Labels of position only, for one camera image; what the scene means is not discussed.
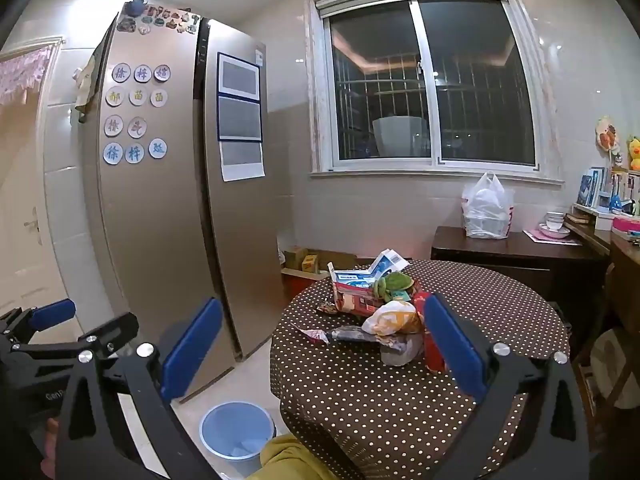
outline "yellow sleeve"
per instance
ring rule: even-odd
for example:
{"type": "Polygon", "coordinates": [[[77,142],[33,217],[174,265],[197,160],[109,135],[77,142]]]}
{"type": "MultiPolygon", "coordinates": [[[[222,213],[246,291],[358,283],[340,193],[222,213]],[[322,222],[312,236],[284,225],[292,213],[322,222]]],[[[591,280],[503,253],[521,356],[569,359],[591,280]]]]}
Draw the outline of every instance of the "yellow sleeve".
{"type": "Polygon", "coordinates": [[[260,462],[262,469],[247,480],[336,480],[327,466],[290,433],[268,441],[260,462]]]}

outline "blue trash bin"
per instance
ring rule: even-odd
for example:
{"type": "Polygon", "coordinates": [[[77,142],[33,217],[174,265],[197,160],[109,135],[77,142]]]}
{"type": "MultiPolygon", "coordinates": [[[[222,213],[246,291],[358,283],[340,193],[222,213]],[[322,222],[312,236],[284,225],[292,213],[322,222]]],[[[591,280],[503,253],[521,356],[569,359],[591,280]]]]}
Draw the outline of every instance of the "blue trash bin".
{"type": "Polygon", "coordinates": [[[260,469],[260,452],[276,435],[273,419],[249,402],[226,402],[211,408],[200,421],[200,440],[247,477],[260,469]]]}

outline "pink curtain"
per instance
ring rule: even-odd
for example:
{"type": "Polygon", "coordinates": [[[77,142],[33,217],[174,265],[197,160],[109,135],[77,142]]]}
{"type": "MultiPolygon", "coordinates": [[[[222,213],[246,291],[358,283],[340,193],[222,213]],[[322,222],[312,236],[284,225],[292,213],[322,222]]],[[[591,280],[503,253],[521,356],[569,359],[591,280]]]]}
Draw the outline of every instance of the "pink curtain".
{"type": "Polygon", "coordinates": [[[22,98],[27,89],[40,89],[52,47],[46,46],[0,62],[0,105],[22,98]]]}

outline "side-by-side refrigerator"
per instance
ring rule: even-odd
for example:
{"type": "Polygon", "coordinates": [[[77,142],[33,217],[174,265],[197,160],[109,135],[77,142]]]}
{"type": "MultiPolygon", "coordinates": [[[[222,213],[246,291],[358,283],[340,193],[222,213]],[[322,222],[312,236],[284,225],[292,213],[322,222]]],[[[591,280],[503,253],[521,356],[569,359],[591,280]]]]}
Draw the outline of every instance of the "side-by-side refrigerator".
{"type": "Polygon", "coordinates": [[[210,297],[226,313],[188,394],[246,357],[286,306],[263,44],[188,10],[125,4],[80,107],[84,193],[116,314],[158,342],[210,297]]]}

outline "polka dot tablecloth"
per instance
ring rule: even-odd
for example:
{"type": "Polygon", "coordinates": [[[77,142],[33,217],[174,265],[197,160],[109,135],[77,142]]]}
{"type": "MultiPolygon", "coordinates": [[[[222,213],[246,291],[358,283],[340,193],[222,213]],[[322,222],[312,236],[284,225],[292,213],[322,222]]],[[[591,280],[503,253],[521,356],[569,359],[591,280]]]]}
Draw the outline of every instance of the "polka dot tablecloth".
{"type": "MultiPolygon", "coordinates": [[[[442,293],[492,341],[529,357],[569,353],[553,308],[507,276],[442,261],[414,262],[404,272],[442,293]]],[[[397,368],[382,364],[375,344],[314,345],[293,326],[330,330],[358,322],[317,312],[322,300],[333,300],[328,278],[294,298],[273,334],[271,391],[287,427],[339,479],[430,478],[475,402],[450,375],[429,372],[422,358],[397,368]]],[[[500,464],[525,398],[514,398],[482,474],[500,464]]]]}

